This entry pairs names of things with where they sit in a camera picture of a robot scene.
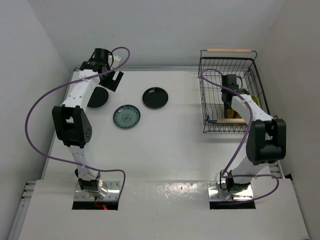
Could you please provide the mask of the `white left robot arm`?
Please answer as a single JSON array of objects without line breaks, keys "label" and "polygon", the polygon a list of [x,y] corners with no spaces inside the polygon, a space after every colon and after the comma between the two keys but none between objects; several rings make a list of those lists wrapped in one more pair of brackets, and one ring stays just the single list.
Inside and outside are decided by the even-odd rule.
[{"label": "white left robot arm", "polygon": [[113,52],[96,48],[79,68],[80,81],[64,102],[52,109],[57,138],[69,149],[77,165],[75,175],[80,189],[96,200],[107,196],[108,186],[100,171],[87,167],[93,161],[89,144],[93,130],[86,109],[103,106],[109,98],[108,91],[116,91],[123,76],[121,71],[112,70],[118,64]]}]

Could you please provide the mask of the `blue floral plate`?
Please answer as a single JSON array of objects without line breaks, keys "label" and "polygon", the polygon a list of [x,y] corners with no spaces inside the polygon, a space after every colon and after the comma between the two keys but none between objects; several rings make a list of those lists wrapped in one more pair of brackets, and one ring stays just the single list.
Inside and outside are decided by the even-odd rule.
[{"label": "blue floral plate", "polygon": [[112,119],[117,127],[126,130],[138,124],[141,119],[141,113],[136,106],[126,104],[115,110]]}]

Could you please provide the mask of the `lime green plate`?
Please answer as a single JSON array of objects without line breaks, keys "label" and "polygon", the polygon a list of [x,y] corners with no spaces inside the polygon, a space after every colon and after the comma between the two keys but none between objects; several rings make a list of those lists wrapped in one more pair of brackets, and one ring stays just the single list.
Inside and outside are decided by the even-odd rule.
[{"label": "lime green plate", "polygon": [[252,95],[251,98],[258,106],[260,105],[259,99],[256,96]]}]

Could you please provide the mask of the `yellow patterned plate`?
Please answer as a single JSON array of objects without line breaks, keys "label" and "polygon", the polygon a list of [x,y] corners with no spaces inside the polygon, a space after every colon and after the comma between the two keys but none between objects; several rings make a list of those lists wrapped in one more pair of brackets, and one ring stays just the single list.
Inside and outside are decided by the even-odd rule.
[{"label": "yellow patterned plate", "polygon": [[241,119],[242,117],[238,114],[238,112],[236,112],[235,110],[233,110],[232,108],[224,108],[224,118],[225,119]]}]

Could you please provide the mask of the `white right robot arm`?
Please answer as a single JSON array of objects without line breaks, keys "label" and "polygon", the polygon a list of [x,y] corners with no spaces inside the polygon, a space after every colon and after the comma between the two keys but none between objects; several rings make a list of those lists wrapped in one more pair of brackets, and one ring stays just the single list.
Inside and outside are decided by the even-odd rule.
[{"label": "white right robot arm", "polygon": [[287,125],[264,112],[250,93],[239,88],[237,76],[223,75],[221,99],[225,109],[234,110],[247,124],[246,155],[225,179],[229,192],[246,189],[262,169],[286,156]]}]

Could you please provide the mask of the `glossy black plate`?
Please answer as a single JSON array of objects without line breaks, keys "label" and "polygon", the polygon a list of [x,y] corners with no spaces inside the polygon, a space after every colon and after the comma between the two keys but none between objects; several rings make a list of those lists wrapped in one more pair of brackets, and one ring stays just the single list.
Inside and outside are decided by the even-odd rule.
[{"label": "glossy black plate", "polygon": [[103,87],[96,87],[89,99],[87,106],[89,108],[99,108],[109,99],[108,91]]},{"label": "glossy black plate", "polygon": [[164,107],[169,100],[166,90],[161,87],[148,88],[142,95],[142,101],[150,109],[160,109]]}]

